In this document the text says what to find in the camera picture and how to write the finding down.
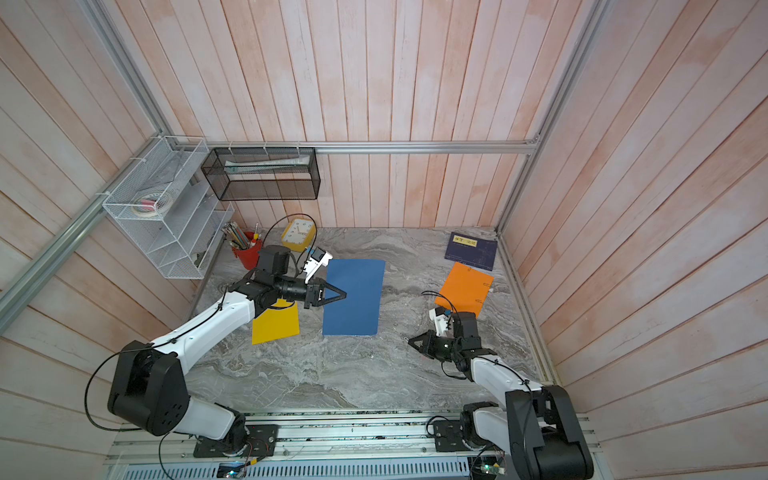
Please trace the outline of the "blue paper document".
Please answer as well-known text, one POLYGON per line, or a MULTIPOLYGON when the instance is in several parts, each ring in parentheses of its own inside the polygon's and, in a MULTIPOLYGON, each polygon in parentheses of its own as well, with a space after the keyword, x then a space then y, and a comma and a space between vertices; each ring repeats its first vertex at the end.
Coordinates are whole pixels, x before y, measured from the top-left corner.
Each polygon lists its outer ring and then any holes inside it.
POLYGON ((326 281, 346 298, 323 308, 324 336, 375 336, 386 262, 374 259, 334 259, 326 281))

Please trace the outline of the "yellow paper document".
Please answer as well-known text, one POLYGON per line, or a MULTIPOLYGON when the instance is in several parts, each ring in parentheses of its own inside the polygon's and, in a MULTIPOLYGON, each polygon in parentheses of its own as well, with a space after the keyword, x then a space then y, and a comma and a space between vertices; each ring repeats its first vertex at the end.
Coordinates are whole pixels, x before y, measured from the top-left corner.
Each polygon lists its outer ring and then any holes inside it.
POLYGON ((280 299, 253 320, 251 343, 260 345, 294 337, 299 333, 297 304, 280 299))

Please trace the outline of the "orange paper document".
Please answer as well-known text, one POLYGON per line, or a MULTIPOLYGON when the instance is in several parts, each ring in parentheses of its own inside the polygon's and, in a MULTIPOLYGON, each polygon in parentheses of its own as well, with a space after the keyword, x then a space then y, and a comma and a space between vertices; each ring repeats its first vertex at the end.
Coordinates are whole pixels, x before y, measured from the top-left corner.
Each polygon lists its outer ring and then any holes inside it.
POLYGON ((451 309, 451 301, 458 312, 472 312, 479 317, 492 283, 491 275, 455 263, 439 291, 443 297, 438 297, 436 304, 451 309))

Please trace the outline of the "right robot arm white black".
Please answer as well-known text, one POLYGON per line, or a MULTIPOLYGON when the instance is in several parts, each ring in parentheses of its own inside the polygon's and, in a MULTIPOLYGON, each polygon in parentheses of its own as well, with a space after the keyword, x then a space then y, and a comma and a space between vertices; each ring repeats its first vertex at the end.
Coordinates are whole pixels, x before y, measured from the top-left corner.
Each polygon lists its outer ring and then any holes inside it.
POLYGON ((527 378, 484 347, 474 313, 436 307, 429 316, 433 328, 410 338, 409 346, 442 366, 453 365, 452 379, 472 382, 491 396, 464 405, 456 420, 428 420, 438 450, 474 451, 470 469, 483 477, 498 470, 487 461, 494 452, 521 479, 593 477, 589 446, 564 388, 527 378))

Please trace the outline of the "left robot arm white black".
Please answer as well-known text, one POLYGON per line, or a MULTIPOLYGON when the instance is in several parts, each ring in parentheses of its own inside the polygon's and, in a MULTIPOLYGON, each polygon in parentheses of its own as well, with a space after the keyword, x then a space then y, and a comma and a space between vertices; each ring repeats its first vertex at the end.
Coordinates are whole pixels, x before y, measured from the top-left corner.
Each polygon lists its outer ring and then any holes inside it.
POLYGON ((331 286, 316 273, 332 258, 325 250, 312 250, 299 278, 287 272, 288 248, 262 248, 256 267, 211 307, 164 336, 131 342, 118 353, 109 412, 154 436, 181 433, 238 447, 248 434, 243 415, 192 397, 186 376, 221 340, 274 309, 278 301, 300 302, 306 308, 330 304, 325 292, 331 286))

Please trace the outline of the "yellow alarm clock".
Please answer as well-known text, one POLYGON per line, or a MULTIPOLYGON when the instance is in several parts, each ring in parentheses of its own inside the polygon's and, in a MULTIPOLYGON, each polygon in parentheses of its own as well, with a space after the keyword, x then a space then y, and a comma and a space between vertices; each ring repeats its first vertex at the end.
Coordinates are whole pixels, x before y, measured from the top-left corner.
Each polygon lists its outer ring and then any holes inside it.
POLYGON ((283 231, 281 244, 293 252, 303 252, 314 240, 317 228, 315 222, 307 217, 297 217, 290 221, 283 231))

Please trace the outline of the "red pencil cup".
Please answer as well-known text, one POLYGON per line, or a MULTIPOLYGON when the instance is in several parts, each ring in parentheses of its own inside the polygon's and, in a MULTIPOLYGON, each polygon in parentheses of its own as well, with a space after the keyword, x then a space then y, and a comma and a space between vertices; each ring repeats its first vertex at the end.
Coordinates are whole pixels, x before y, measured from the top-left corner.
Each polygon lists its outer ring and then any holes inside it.
POLYGON ((239 244, 233 241, 231 243, 231 249, 232 253, 240 261, 242 266, 246 270, 252 270, 259 262, 260 253, 263 248, 263 240, 258 234, 252 231, 245 231, 244 236, 247 240, 246 248, 241 249, 239 244))

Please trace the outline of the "pencils in cup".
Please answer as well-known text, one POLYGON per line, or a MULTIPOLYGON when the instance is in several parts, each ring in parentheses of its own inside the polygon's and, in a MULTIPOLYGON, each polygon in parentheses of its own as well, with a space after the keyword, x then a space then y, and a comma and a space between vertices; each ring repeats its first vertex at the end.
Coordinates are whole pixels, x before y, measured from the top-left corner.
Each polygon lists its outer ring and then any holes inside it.
POLYGON ((221 229, 229 238, 230 245, 236 250, 248 250, 252 248, 258 240, 258 235, 256 233, 244 231, 240 225, 234 221, 225 223, 221 229))

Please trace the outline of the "dark navy notebook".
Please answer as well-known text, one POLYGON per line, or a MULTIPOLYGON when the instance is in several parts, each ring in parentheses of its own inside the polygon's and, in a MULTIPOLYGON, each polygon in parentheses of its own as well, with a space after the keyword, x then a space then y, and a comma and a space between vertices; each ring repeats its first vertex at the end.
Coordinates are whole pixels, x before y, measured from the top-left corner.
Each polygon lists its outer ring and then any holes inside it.
POLYGON ((492 271, 497 249, 496 240, 480 239, 452 232, 444 258, 476 269, 492 271))

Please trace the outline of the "black mesh basket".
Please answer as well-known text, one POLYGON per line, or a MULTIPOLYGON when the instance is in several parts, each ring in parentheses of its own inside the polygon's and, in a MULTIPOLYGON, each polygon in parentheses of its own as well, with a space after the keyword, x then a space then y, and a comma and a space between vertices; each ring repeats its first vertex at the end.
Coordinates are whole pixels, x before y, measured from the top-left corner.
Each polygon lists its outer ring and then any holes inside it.
POLYGON ((315 200, 321 186, 312 148, 217 147, 201 171, 223 201, 315 200))

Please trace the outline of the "tape roll in rack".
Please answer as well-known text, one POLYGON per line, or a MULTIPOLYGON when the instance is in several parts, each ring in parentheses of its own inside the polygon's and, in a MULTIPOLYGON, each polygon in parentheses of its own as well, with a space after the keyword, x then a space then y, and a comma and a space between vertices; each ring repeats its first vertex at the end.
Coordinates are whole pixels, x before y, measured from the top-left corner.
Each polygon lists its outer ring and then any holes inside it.
POLYGON ((169 197, 162 191, 142 194, 131 206, 132 213, 140 218, 161 216, 170 207, 169 197))

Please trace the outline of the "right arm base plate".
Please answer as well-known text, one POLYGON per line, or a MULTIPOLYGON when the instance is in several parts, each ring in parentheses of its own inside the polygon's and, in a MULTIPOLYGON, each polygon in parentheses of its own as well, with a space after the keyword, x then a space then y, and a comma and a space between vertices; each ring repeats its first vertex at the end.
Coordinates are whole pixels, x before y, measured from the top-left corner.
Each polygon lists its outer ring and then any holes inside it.
POLYGON ((428 423, 427 434, 434 441, 434 447, 440 453, 470 452, 474 448, 464 438, 461 422, 438 417, 428 423))

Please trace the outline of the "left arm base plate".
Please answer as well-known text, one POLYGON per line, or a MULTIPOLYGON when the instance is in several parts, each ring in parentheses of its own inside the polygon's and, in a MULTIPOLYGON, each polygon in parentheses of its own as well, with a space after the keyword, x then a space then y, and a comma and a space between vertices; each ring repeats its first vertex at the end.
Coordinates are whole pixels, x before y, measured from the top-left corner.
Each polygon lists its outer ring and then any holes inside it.
POLYGON ((221 440, 199 437, 193 457, 269 457, 274 454, 278 430, 276 424, 234 425, 233 431, 221 440))

